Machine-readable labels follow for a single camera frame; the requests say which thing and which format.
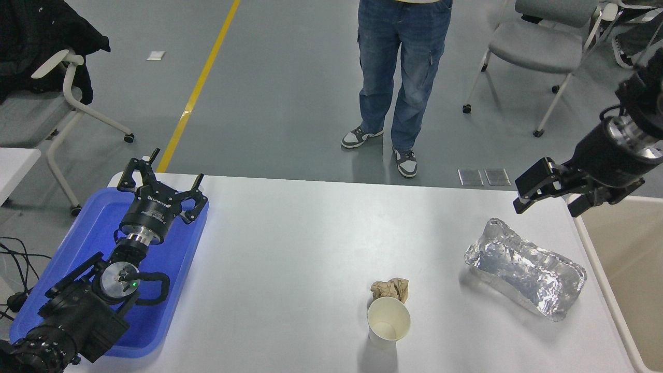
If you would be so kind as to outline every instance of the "crumpled brown paper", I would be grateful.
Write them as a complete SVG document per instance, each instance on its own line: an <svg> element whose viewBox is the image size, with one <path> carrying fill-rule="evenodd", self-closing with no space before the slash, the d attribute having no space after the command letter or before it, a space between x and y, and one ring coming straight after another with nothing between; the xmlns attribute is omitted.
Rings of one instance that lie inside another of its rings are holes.
<svg viewBox="0 0 663 373"><path fill-rule="evenodd" d="M408 299L408 283L408 280L399 277L392 278L387 282L376 281L371 285L373 300L381 297L392 297L405 303Z"/></svg>

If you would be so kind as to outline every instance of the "paper cup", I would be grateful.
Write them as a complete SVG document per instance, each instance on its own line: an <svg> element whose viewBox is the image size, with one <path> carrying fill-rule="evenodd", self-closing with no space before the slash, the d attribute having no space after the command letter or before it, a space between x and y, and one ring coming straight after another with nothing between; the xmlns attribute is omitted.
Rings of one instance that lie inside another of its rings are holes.
<svg viewBox="0 0 663 373"><path fill-rule="evenodd" d="M410 330L410 313L398 299L382 297L374 300L368 312L371 336L377 341L395 342Z"/></svg>

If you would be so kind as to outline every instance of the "jeans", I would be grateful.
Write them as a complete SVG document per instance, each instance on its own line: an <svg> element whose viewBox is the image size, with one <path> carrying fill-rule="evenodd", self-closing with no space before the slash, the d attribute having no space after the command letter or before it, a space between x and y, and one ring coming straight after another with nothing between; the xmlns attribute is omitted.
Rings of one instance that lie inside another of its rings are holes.
<svg viewBox="0 0 663 373"><path fill-rule="evenodd" d="M359 93L361 129L378 133L391 106L394 72L400 47L402 85L398 91L391 141L394 149L412 149L444 52L452 0L411 4L396 0L360 0Z"/></svg>

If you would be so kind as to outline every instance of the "white desk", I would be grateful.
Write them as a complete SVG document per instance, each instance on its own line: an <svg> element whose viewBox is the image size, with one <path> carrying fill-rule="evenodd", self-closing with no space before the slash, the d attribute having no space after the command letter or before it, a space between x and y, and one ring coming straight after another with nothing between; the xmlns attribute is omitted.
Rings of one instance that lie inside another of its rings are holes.
<svg viewBox="0 0 663 373"><path fill-rule="evenodd" d="M0 147L0 204L23 180L40 154L39 149Z"/></svg>
<svg viewBox="0 0 663 373"><path fill-rule="evenodd" d="M158 179L184 190L194 176ZM516 215L516 193L495 190L209 176L203 187L208 221L162 346L67 373L633 372L561 199ZM465 250L491 217L587 270L564 321L468 272ZM396 276L410 280L412 327L381 350L369 287Z"/></svg>

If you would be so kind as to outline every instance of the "black cable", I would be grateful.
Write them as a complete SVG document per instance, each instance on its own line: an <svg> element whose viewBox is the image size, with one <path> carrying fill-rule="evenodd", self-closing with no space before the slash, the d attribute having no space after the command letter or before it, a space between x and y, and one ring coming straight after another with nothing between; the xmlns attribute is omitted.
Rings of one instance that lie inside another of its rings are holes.
<svg viewBox="0 0 663 373"><path fill-rule="evenodd" d="M25 243L23 243L23 241L21 241L18 238L15 238L15 237L0 236L0 239L18 241L21 244L21 246L23 247L23 252L26 255L25 257L23 257L23 259L25 260L25 263L26 263L26 266L25 266L26 287L27 287L27 279L28 279L28 273L29 273L28 272L28 267L30 267L32 269L32 272L34 273L34 276L37 278L37 280L39 280L39 274L37 274L37 271L34 269L34 267L32 266L32 263L30 262L30 260L27 257L29 254L28 254L28 249L25 247Z"/></svg>
<svg viewBox="0 0 663 373"><path fill-rule="evenodd" d="M19 276L21 277L21 284L23 284L23 290L27 291L28 290L28 281L25 278L25 276L23 276L23 270L21 269L21 264L19 263L19 260L16 258L16 254L13 254L12 253L13 250L10 250L7 246L3 245L2 243L0 243L0 248L3 248L5 250L7 250L8 251L7 253L9 255L11 255L12 259L14 259L14 262L16 263L16 268L19 270Z"/></svg>
<svg viewBox="0 0 663 373"><path fill-rule="evenodd" d="M37 281L39 280L39 274L37 273L32 263L30 262L30 257L32 256L32 257L41 257L48 259L51 259L51 257L42 254L29 254L25 246L25 243L23 243L23 241L21 241L18 238L0 236L0 239L18 241L18 243L20 243L21 246L23 247L23 252L18 252L8 248L5 244L0 242L0 248L4 250L4 252L0 251L0 254L10 255L11 258L14 260L16 268L19 271L19 276L21 277L21 285L23 285L22 293L18 292L12 295L7 299L7 304L0 305L0 307L7 306L5 312L0 311L0 319L7 317L8 319L13 321L14 318L8 315L7 311L11 309L13 312L17 312L17 310L21 308L21 305L23 305L23 302L25 302L25 298L27 298L27 295L30 294L30 292L32 291L32 288L28 288L28 276L30 275L30 270L32 270L32 272L34 273L34 276L37 278ZM23 260L25 260L25 274L23 273L23 269L21 268L21 264L19 263L17 256L20 256Z"/></svg>
<svg viewBox="0 0 663 373"><path fill-rule="evenodd" d="M613 106L611 106L611 107L609 107L609 108L603 110L603 111L599 114L599 119L600 119L601 121L603 121L603 119L605 118L605 114L606 114L607 112L609 112L609 111L611 111L611 110L614 110L614 109L617 109L617 108L620 108L620 107L621 107L621 104L617 104L617 105L613 105Z"/></svg>
<svg viewBox="0 0 663 373"><path fill-rule="evenodd" d="M0 320L2 320L4 317L7 317L9 320L14 321L14 318L12 316L9 316L7 314L7 311L9 311L9 307L7 307L7 309L5 309L5 312L0 311Z"/></svg>

